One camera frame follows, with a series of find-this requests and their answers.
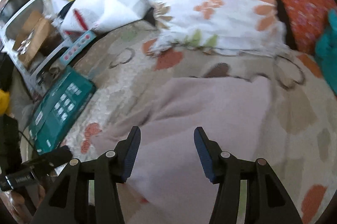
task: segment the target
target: brown flower print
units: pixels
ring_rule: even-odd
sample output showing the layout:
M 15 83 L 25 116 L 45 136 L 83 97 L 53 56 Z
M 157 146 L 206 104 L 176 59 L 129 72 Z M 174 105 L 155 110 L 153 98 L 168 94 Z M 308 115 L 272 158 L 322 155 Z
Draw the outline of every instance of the brown flower print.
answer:
M 158 29 L 169 29 L 165 22 L 172 20 L 172 16 L 166 16 L 166 13 L 168 13 L 170 10 L 171 8 L 169 6 L 165 6 L 163 3 L 156 5 L 154 8 L 153 17 L 156 21 L 156 27 Z
M 85 140 L 83 141 L 81 145 L 81 153 L 87 153 L 89 151 L 90 145 L 91 145 L 91 136 L 95 136 L 98 133 L 100 133 L 102 130 L 99 127 L 99 124 L 94 122 L 90 123 L 86 128 L 84 132 Z
M 256 26 L 257 31 L 265 31 L 270 27 L 273 27 L 272 33 L 276 32 L 276 0 L 260 0 L 264 3 L 267 3 L 265 5 L 259 5 L 254 8 L 254 12 L 257 15 L 264 16 L 262 20 L 259 21 L 259 23 Z
M 149 40 L 143 43 L 142 51 L 144 54 L 148 56 L 152 55 L 152 53 L 149 52 L 149 49 L 151 45 L 156 42 L 156 40 L 157 39 Z M 161 55 L 158 57 L 156 66 L 154 67 L 154 71 L 171 68 L 180 63 L 183 58 L 183 52 L 175 51 L 174 49 L 170 48 L 161 53 Z
M 193 8 L 194 11 L 202 12 L 203 18 L 205 20 L 209 20 L 211 15 L 214 14 L 214 8 L 219 8 L 223 6 L 224 3 L 222 0 L 208 0 L 204 1 L 200 6 L 195 6 Z

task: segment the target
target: round metal pin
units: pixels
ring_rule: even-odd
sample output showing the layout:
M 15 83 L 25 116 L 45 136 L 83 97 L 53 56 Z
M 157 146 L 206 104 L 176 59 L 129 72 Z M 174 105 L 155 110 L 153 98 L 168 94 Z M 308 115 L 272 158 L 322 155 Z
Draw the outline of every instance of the round metal pin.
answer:
M 229 158 L 230 157 L 230 153 L 229 152 L 221 152 L 220 156 L 222 156 L 223 158 Z
M 79 160 L 77 158 L 74 158 L 74 159 L 70 160 L 69 164 L 71 166 L 75 166 L 75 165 L 77 165 L 78 162 L 79 162 Z
M 112 158 L 112 157 L 114 157 L 115 156 L 115 151 L 107 151 L 106 152 L 106 157 L 107 158 Z
M 264 159 L 264 158 L 259 158 L 257 160 L 257 163 L 259 163 L 260 165 L 266 165 L 267 164 L 267 161 Z

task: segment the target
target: green box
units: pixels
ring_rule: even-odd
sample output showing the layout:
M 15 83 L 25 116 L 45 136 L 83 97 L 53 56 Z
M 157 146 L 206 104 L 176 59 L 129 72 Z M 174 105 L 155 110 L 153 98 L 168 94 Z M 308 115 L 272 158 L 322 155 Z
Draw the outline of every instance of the green box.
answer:
M 41 155 L 55 149 L 95 93 L 95 85 L 67 66 L 36 109 L 29 134 Z

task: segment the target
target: white floral pillow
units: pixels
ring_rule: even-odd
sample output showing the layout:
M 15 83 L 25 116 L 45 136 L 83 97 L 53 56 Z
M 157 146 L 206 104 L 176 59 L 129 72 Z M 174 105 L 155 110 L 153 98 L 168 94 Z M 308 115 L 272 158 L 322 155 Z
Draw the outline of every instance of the white floral pillow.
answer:
M 180 43 L 235 55 L 285 47 L 275 0 L 149 0 L 161 34 L 151 51 Z

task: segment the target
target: teal plush toy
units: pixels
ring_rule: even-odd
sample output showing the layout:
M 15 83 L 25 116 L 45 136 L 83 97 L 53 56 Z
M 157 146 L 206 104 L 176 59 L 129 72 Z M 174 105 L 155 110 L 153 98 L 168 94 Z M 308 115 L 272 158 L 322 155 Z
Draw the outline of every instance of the teal plush toy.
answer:
M 337 94 L 337 14 L 334 9 L 328 14 L 329 26 L 316 43 L 315 60 L 322 74 Z

